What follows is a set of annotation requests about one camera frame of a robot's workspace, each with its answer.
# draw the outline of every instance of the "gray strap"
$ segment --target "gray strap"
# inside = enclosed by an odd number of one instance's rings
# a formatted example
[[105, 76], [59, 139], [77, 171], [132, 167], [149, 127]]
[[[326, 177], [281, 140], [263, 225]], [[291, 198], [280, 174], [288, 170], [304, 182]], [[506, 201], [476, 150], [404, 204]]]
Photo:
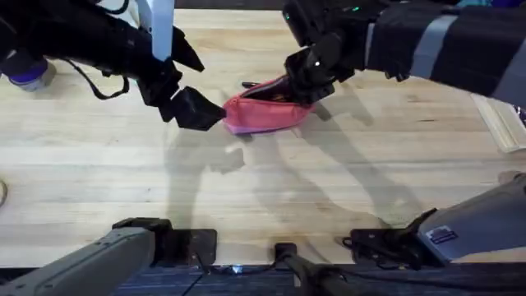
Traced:
[[511, 59], [492, 97], [526, 106], [526, 39]]
[[369, 64], [369, 52], [371, 51], [372, 33], [375, 30], [375, 24], [371, 23], [367, 27], [367, 38], [365, 39], [365, 68]]
[[447, 30], [456, 19], [457, 16], [439, 16], [427, 26], [413, 54], [411, 75], [427, 79], [431, 77]]

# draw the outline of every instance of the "label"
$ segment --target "label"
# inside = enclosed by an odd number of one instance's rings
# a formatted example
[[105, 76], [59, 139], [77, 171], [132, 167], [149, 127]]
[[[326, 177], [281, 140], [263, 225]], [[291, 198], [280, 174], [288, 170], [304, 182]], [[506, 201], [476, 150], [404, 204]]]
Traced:
[[434, 244], [441, 244], [456, 239], [458, 235], [448, 226], [440, 226], [426, 232], [427, 238]]

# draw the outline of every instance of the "wooden table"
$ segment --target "wooden table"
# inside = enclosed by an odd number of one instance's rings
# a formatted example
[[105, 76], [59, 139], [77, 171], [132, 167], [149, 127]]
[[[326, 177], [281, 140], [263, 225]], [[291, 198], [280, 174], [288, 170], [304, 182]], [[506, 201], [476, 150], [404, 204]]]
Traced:
[[[242, 80], [283, 73], [298, 50], [279, 12], [176, 11], [207, 69], [185, 72], [220, 104]], [[219, 264], [272, 260], [293, 241], [313, 261], [351, 262], [335, 243], [350, 229], [405, 226], [526, 169], [498, 152], [468, 94], [429, 81], [358, 73], [292, 131], [252, 138], [164, 124], [136, 86], [98, 101], [84, 79], [54, 62], [46, 90], [2, 79], [0, 266], [42, 266], [106, 234], [127, 217], [166, 217], [179, 228], [219, 232]], [[121, 79], [86, 68], [109, 93]], [[518, 261], [498, 252], [467, 261]]]

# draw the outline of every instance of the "pink pouch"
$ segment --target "pink pouch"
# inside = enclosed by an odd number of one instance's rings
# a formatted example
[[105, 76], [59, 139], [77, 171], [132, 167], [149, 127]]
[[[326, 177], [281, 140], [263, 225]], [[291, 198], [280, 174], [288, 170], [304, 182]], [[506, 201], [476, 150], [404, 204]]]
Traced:
[[[272, 82], [254, 87], [267, 86]], [[243, 98], [251, 90], [234, 96], [223, 106], [227, 111], [225, 126], [233, 134], [271, 132], [293, 127], [314, 109], [312, 105], [304, 107], [296, 103]]]

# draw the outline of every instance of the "black cable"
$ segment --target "black cable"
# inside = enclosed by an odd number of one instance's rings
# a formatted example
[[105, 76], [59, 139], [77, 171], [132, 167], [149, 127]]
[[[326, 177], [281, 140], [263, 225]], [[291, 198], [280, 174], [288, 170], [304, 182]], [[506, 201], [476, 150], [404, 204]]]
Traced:
[[102, 9], [103, 12], [106, 12], [108, 14], [117, 15], [117, 14], [124, 13], [128, 9], [129, 5], [130, 5], [130, 0], [124, 0], [124, 2], [122, 3], [122, 6], [118, 9], [111, 10], [106, 7], [100, 7], [100, 9]]
[[257, 269], [257, 270], [243, 271], [243, 272], [234, 272], [233, 271], [233, 266], [227, 266], [227, 267], [225, 267], [223, 269], [218, 269], [218, 268], [216, 268], [214, 266], [205, 266], [203, 264], [203, 261], [201, 260], [201, 256], [199, 256], [199, 254], [197, 252], [194, 252], [194, 253], [196, 255], [197, 262], [199, 263], [199, 267], [203, 270], [203, 272], [206, 273], [206, 274], [213, 273], [215, 275], [235, 275], [235, 276], [238, 276], [238, 275], [260, 275], [260, 274], [263, 274], [263, 273], [265, 273], [267, 271], [272, 271], [273, 269], [275, 269], [276, 264], [278, 264], [279, 262], [281, 262], [285, 258], [285, 257], [277, 258], [269, 266], [264, 266], [264, 267], [262, 267], [260, 269]]
[[0, 23], [2, 23], [6, 28], [8, 28], [14, 35], [16, 35], [17, 32], [15, 27], [11, 23], [7, 22], [3, 17], [0, 17]]
[[75, 69], [77, 72], [79, 72], [79, 74], [81, 74], [84, 79], [88, 82], [88, 84], [90, 85], [90, 88], [91, 90], [93, 91], [93, 94], [98, 98], [98, 99], [112, 99], [112, 98], [116, 98], [118, 97], [119, 95], [122, 95], [122, 94], [126, 94], [129, 90], [130, 90], [130, 81], [128, 81], [128, 79], [126, 77], [122, 77], [122, 80], [123, 80], [123, 85], [122, 85], [122, 89], [119, 90], [119, 91], [116, 91], [114, 93], [112, 93], [111, 95], [104, 95], [103, 93], [100, 92], [100, 90], [97, 88], [97, 86], [93, 83], [93, 81], [84, 73], [84, 71], [82, 71], [82, 69], [80, 67], [78, 67], [75, 63], [73, 63], [72, 61], [68, 60], [68, 59], [63, 59], [64, 62], [67, 62], [69, 63], [73, 69]]
[[416, 284], [424, 286], [432, 286], [437, 288], [445, 289], [460, 289], [469, 292], [524, 292], [526, 291], [526, 286], [523, 285], [511, 285], [511, 286], [481, 286], [481, 285], [470, 285], [470, 284], [456, 284], [448, 282], [440, 282], [433, 280], [406, 280], [406, 279], [396, 279], [389, 277], [382, 277], [376, 275], [365, 275], [363, 273], [358, 273], [354, 271], [348, 271], [345, 269], [340, 269], [342, 273], [351, 275], [364, 280], [379, 280], [390, 283], [398, 284]]
[[[350, 237], [343, 238], [342, 244], [351, 251], [355, 249]], [[383, 266], [381, 262], [379, 261], [376, 261], [376, 266], [382, 270], [387, 270], [387, 271], [399, 269], [397, 266]], [[500, 286], [493, 286], [493, 287], [486, 286], [485, 287], [481, 285], [456, 284], [456, 283], [440, 282], [440, 281], [433, 281], [433, 280], [396, 279], [396, 278], [381, 277], [381, 276], [376, 276], [376, 275], [365, 275], [362, 273], [357, 273], [354, 271], [346, 271], [346, 270], [342, 270], [342, 272], [348, 273], [349, 275], [353, 275], [355, 277], [358, 277], [364, 280], [379, 280], [379, 281], [386, 281], [386, 282], [393, 282], [393, 283], [400, 283], [400, 284], [419, 284], [419, 285], [426, 285], [426, 286], [434, 286], [438, 288], [462, 289], [462, 290], [467, 290], [471, 292], [499, 292], [499, 291], [524, 292], [526, 291], [526, 286], [519, 286], [519, 285], [504, 286], [504, 287], [500, 287]]]
[[197, 278], [188, 286], [188, 288], [184, 290], [184, 292], [182, 292], [181, 296], [187, 296], [191, 289], [203, 278], [204, 275], [205, 274], [202, 273], [199, 276], [197, 276]]

